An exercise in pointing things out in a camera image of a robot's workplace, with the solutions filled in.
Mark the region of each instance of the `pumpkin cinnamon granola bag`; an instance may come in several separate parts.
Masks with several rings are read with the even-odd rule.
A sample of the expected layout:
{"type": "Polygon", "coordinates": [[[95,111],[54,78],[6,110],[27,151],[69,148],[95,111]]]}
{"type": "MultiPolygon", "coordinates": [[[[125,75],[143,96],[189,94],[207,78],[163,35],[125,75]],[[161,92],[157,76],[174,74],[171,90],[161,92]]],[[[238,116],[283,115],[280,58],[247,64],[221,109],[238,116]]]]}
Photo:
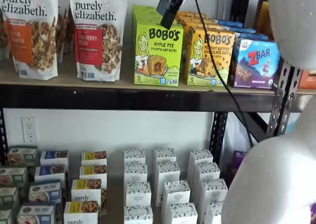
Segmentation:
{"type": "Polygon", "coordinates": [[[58,0],[0,0],[0,8],[19,76],[40,80],[58,76],[58,0]]]}

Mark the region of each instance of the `green box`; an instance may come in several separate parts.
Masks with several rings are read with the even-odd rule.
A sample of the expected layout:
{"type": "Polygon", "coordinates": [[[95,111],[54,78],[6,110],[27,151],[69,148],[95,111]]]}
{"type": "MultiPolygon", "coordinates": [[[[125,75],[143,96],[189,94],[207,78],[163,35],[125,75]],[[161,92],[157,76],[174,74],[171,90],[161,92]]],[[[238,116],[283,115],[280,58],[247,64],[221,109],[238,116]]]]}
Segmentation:
{"type": "Polygon", "coordinates": [[[134,83],[177,87],[183,27],[167,30],[156,20],[137,19],[134,30],[134,83]]]}

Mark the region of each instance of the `red label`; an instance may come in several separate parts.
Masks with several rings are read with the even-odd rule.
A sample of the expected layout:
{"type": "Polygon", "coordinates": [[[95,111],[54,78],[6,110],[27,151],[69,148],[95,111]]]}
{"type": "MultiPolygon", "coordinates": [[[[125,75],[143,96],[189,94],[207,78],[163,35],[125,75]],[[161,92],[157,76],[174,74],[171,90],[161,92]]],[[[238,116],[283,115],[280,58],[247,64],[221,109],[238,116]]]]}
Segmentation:
{"type": "Polygon", "coordinates": [[[93,28],[95,26],[92,25],[76,27],[76,58],[77,62],[82,64],[102,65],[102,29],[93,28]]]}

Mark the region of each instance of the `yellow and white box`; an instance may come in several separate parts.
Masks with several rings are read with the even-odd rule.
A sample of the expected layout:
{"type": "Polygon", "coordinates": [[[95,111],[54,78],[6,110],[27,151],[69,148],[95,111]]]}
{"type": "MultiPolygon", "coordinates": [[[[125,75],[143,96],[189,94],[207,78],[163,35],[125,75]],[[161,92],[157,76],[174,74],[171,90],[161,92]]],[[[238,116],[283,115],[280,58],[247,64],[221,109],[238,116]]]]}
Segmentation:
{"type": "Polygon", "coordinates": [[[107,165],[106,151],[83,152],[81,166],[107,165]]]}

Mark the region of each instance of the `cranberry pecan granola bag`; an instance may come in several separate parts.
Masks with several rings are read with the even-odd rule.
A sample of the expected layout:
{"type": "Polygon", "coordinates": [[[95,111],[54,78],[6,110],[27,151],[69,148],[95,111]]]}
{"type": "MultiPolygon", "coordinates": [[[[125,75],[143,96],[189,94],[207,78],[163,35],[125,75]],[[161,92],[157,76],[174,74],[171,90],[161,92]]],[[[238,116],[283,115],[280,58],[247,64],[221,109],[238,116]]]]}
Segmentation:
{"type": "Polygon", "coordinates": [[[58,0],[0,0],[0,7],[19,76],[40,80],[58,76],[58,0]]]}
{"type": "Polygon", "coordinates": [[[70,0],[78,77],[119,80],[127,0],[70,0]]]}

